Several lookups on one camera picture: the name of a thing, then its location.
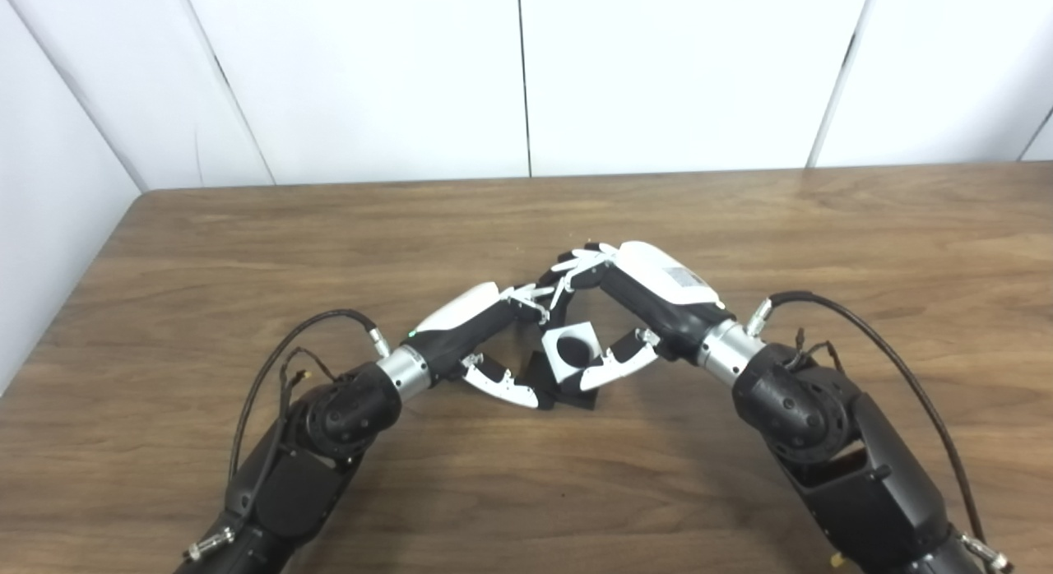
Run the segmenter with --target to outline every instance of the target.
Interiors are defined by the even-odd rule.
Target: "silver connector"
[[[224,527],[219,533],[205,537],[196,543],[191,543],[191,547],[186,549],[183,556],[191,561],[199,561],[202,557],[233,542],[234,531],[230,527]]]
[[[373,340],[373,348],[377,350],[377,354],[379,354],[381,358],[388,358],[391,356],[392,349],[388,345],[388,340],[384,339],[384,336],[380,333],[379,329],[373,328],[370,330],[370,339]]]
[[[748,335],[740,323],[727,319],[706,334],[702,348],[698,351],[697,364],[732,387],[750,360],[763,348],[764,342]]]
[[[746,335],[751,338],[755,338],[760,335],[760,331],[763,330],[764,325],[768,323],[768,318],[772,316],[772,299],[764,299],[760,301],[760,306],[757,311],[753,312],[753,317],[746,323]]]
[[[989,545],[984,541],[965,533],[958,533],[958,540],[961,541],[961,545],[966,547],[967,551],[980,558],[980,560],[991,567],[991,569],[1006,574],[1013,571],[1013,565],[1009,561],[1009,558],[1006,557],[1006,554],[990,548]]]

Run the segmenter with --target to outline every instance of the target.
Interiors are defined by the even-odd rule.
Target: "cable connector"
[[[191,547],[183,552],[183,559],[186,561],[200,561],[202,557],[233,542],[234,530],[230,527],[224,527],[219,533],[205,537],[196,543],[191,543]]]
[[[772,299],[767,298],[760,301],[760,306],[757,308],[757,311],[753,312],[753,317],[750,317],[750,321],[746,324],[746,335],[749,335],[751,338],[759,336],[760,331],[768,323],[768,318],[772,316]]]
[[[381,358],[388,358],[392,355],[392,349],[388,345],[388,340],[380,333],[380,328],[373,328],[370,330],[370,339],[373,340],[373,349],[376,349],[377,354]]]
[[[967,551],[980,558],[992,570],[1001,572],[1002,574],[1011,574],[1014,570],[1013,562],[1006,557],[1006,554],[990,548],[984,541],[965,533],[958,533],[958,540],[961,541]]]

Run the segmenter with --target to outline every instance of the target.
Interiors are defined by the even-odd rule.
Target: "black arm segment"
[[[812,360],[788,370],[796,354],[766,347],[732,395],[831,545],[867,574],[980,574],[943,496],[876,402]]]
[[[377,434],[398,420],[398,391],[376,363],[363,364],[305,393],[289,410],[272,469],[266,463],[278,421],[227,484],[224,508],[203,538],[229,529],[234,540],[176,574],[278,574],[318,535]]]

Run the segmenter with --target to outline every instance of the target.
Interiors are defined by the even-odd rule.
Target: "black cable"
[[[253,384],[249,388],[249,395],[245,397],[244,405],[241,408],[241,416],[238,418],[238,425],[234,431],[234,444],[231,449],[231,462],[227,468],[226,476],[227,481],[233,480],[234,476],[238,473],[238,455],[241,453],[241,439],[245,435],[245,424],[249,423],[249,415],[252,414],[253,402],[256,401],[256,395],[259,394],[259,389],[260,385],[263,384],[263,379],[266,378],[267,373],[270,373],[271,369],[274,368],[274,363],[278,360],[278,357],[281,356],[281,353],[289,348],[289,344],[292,343],[297,336],[315,323],[331,317],[346,317],[349,319],[354,319],[362,325],[362,329],[365,330],[366,333],[376,330],[377,328],[377,324],[374,323],[372,319],[354,309],[334,309],[332,311],[319,313],[319,315],[315,315],[306,321],[303,321],[294,328],[293,331],[290,332],[289,335],[281,340],[281,342],[279,342],[277,348],[274,349],[274,352],[271,353],[271,356],[269,356],[266,361],[263,362],[263,365],[256,374],[256,378],[253,379]]]
[[[926,414],[929,415],[929,419],[932,420],[932,424],[936,427],[936,432],[939,434],[940,440],[943,442],[943,448],[947,450],[947,456],[951,461],[951,469],[954,470],[954,477],[958,480],[958,488],[961,489],[961,499],[966,504],[966,513],[969,515],[969,524],[973,530],[973,536],[977,537],[980,541],[987,542],[984,535],[984,526],[980,522],[979,512],[976,510],[976,501],[973,499],[973,492],[969,484],[969,477],[966,475],[966,468],[961,462],[961,457],[958,455],[958,450],[954,446],[954,440],[951,439],[951,432],[948,432],[947,424],[943,423],[943,419],[939,417],[939,413],[936,411],[936,407],[933,404],[932,399],[925,392],[921,387],[921,382],[918,380],[917,376],[914,374],[903,359],[896,354],[896,351],[892,349],[889,342],[885,341],[881,336],[874,331],[872,326],[867,324],[858,315],[849,311],[845,305],[832,301],[827,297],[821,297],[814,293],[808,291],[788,291],[784,293],[774,294],[768,299],[772,302],[772,311],[774,311],[779,305],[787,302],[812,302],[824,306],[834,313],[848,319],[849,322],[853,323],[867,337],[874,342],[877,348],[885,353],[885,356],[889,357],[889,360],[896,365],[899,373],[907,380],[907,384],[911,387],[914,391],[914,395],[917,396],[918,401],[921,402],[921,407],[925,409]]]
[[[241,514],[241,518],[234,526],[234,536],[241,533],[245,523],[249,522],[249,518],[252,517],[253,509],[256,508],[256,496],[259,496],[260,490],[263,488],[263,481],[266,480],[266,474],[271,472],[271,468],[274,467],[274,462],[278,459],[281,436],[285,432],[285,420],[289,418],[290,398],[293,395],[293,387],[295,387],[295,383],[290,385],[289,378],[285,376],[285,368],[287,365],[289,358],[285,359],[285,364],[282,365],[282,371],[278,375],[281,392],[278,396],[278,417],[274,421],[274,435],[271,436],[271,446],[267,447],[266,457],[263,459],[263,469],[260,470],[259,477],[256,477],[256,483],[253,484],[253,491],[249,496],[249,503],[245,504],[245,512]]]

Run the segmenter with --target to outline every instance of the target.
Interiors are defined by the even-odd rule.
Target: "white robotic hand cover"
[[[534,302],[534,298],[540,296],[537,293],[547,295],[552,293],[552,289],[535,289],[534,284],[526,284],[518,289],[511,288],[499,292],[496,282],[483,282],[466,290],[429,315],[414,332],[455,329],[500,302],[530,306],[539,311],[542,317],[547,318],[548,311]],[[512,371],[498,364],[490,357],[483,354],[470,354],[461,359],[461,364],[464,368],[464,382],[479,391],[524,408],[537,409],[542,405],[537,391],[528,385],[516,384]]]
[[[574,250],[571,255],[571,259],[561,261],[551,269],[552,273],[560,275],[560,279],[556,284],[550,311],[556,309],[561,297],[574,292],[571,284],[576,276],[587,272],[595,273],[600,265],[619,269],[655,296],[672,304],[714,303],[723,308],[719,295],[704,280],[650,243],[627,241],[617,249],[607,243],[598,243],[595,249]],[[594,334],[591,324],[589,331]],[[659,343],[658,335],[652,331],[636,330],[607,349],[601,356],[583,369],[579,375],[580,379],[575,382],[576,388],[580,391],[594,390],[643,369],[658,359],[655,345]],[[624,353],[627,350],[631,354],[627,355]],[[564,375],[560,378],[563,361],[548,349],[547,352],[552,371],[557,375],[557,382],[561,385],[564,382],[574,382],[568,380],[569,376],[578,375]]]
[[[719,295],[694,272],[676,261],[669,254],[643,241],[627,241],[615,249],[599,243],[598,251],[574,250],[573,259],[552,266],[552,272],[562,274],[553,296],[555,308],[559,294],[573,292],[570,282],[576,275],[593,270],[600,264],[612,264],[645,289],[673,304],[697,304],[712,302],[723,306]]]

